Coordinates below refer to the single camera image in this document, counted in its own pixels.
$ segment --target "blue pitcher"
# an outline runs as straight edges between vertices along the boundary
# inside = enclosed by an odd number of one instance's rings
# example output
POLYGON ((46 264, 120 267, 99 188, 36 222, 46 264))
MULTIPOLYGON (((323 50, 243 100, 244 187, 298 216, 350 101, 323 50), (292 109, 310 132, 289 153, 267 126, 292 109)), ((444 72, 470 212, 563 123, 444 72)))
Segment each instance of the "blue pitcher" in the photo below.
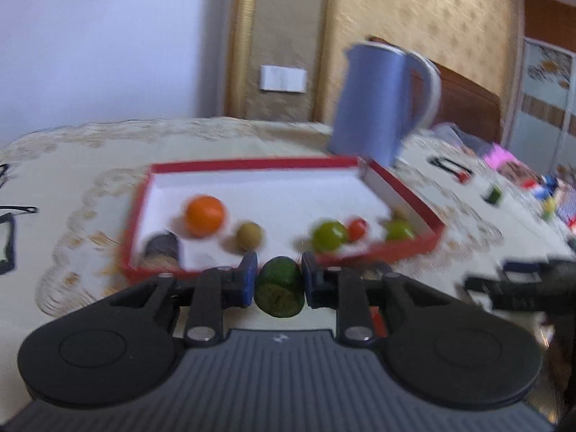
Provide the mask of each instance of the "blue pitcher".
POLYGON ((422 55, 378 42, 348 51, 348 76, 338 103, 330 152, 394 165, 402 139, 428 128, 438 112, 438 69, 422 55), (423 105, 413 118, 411 70, 423 80, 423 105))

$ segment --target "white wall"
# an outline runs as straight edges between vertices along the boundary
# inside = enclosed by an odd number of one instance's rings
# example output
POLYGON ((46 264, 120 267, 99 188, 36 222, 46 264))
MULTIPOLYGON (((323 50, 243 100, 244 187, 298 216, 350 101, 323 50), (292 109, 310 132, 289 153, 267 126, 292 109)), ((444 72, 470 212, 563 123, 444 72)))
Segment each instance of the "white wall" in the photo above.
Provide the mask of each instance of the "white wall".
POLYGON ((230 0, 0 0, 0 147, 60 125, 221 114, 230 0))

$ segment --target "light switch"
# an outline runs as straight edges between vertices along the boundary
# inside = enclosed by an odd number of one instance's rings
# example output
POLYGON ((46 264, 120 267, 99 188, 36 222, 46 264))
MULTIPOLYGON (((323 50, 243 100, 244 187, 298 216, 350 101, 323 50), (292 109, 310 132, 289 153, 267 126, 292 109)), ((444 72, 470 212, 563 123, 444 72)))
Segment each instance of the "light switch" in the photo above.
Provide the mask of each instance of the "light switch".
POLYGON ((286 93, 306 92, 306 70, 301 68, 262 65, 260 67, 260 89, 286 93))

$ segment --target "green ball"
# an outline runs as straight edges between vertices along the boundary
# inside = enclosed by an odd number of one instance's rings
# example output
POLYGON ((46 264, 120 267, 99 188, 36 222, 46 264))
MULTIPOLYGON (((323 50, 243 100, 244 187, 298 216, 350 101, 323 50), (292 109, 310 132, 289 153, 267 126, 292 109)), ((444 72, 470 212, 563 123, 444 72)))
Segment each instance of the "green ball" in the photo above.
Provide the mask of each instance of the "green ball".
POLYGON ((319 253, 338 250, 347 241, 348 230, 337 220, 325 221, 312 230, 312 246, 319 253))
POLYGON ((416 234, 407 220, 394 219, 386 225, 386 240, 414 240, 416 234))

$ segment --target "table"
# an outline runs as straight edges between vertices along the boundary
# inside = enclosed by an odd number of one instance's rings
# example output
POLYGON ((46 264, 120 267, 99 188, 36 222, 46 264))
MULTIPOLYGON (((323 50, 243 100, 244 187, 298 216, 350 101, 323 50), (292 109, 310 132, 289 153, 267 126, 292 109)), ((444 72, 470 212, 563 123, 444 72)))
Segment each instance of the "table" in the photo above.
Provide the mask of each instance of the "table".
MULTIPOLYGON (((104 297, 124 283, 114 266, 119 236, 113 232, 122 228, 147 164, 321 156, 329 133, 329 127, 317 123, 128 121, 38 132, 0 151, 0 162, 11 164, 9 180, 0 189, 1 204, 40 210, 16 217, 17 268, 0 276, 0 423, 29 400, 15 363, 22 339, 52 316, 104 297)), ((495 275, 504 258, 572 255, 564 243, 566 229, 558 222, 544 223, 534 199, 477 158, 439 140, 419 135, 406 140, 395 173, 450 228, 433 254, 396 265, 402 273, 460 296, 459 283, 468 271, 495 275), (432 155, 465 164, 474 170, 474 179, 460 185, 427 163, 432 155), (482 199, 493 182, 505 192, 499 207, 482 199)), ((523 319, 534 327, 534 317, 523 319)))

